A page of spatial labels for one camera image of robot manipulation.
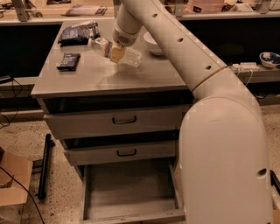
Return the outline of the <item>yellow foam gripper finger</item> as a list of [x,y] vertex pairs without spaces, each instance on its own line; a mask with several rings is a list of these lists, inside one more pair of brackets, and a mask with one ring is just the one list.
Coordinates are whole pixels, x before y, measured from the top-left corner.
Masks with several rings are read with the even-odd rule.
[[125,49],[123,47],[113,46],[111,49],[110,60],[118,63],[124,56]]

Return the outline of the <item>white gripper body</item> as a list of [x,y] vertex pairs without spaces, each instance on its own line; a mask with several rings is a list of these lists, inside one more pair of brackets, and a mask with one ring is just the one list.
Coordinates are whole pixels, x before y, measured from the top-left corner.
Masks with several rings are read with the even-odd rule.
[[113,40],[123,46],[133,46],[138,38],[141,25],[137,21],[122,21],[116,20],[113,26],[112,37]]

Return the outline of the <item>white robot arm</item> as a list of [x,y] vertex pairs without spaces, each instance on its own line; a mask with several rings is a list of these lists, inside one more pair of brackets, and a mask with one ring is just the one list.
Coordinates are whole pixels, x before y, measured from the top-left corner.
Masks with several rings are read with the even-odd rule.
[[179,134],[186,224],[274,224],[268,144],[256,98],[159,0],[120,0],[113,39],[156,40],[196,102]]

